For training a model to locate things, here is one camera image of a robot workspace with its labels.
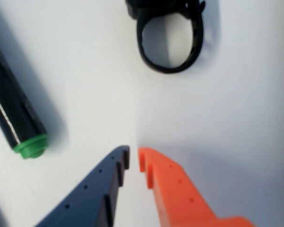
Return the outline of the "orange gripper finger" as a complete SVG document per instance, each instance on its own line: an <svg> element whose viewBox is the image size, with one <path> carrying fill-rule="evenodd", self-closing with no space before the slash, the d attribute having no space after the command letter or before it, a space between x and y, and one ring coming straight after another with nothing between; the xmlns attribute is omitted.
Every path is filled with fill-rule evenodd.
<svg viewBox="0 0 284 227"><path fill-rule="evenodd" d="M240 216L215 215L183 167L155 149L138 149L140 171L152 189L162 227L252 227Z"/></svg>

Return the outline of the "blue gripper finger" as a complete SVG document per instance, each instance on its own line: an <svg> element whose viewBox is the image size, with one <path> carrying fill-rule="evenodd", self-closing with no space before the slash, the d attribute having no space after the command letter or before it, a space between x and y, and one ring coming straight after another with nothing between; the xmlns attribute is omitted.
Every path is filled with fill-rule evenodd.
<svg viewBox="0 0 284 227"><path fill-rule="evenodd" d="M129 159L129 146L112 150L38 226L113 226L118 189L123 186Z"/></svg>

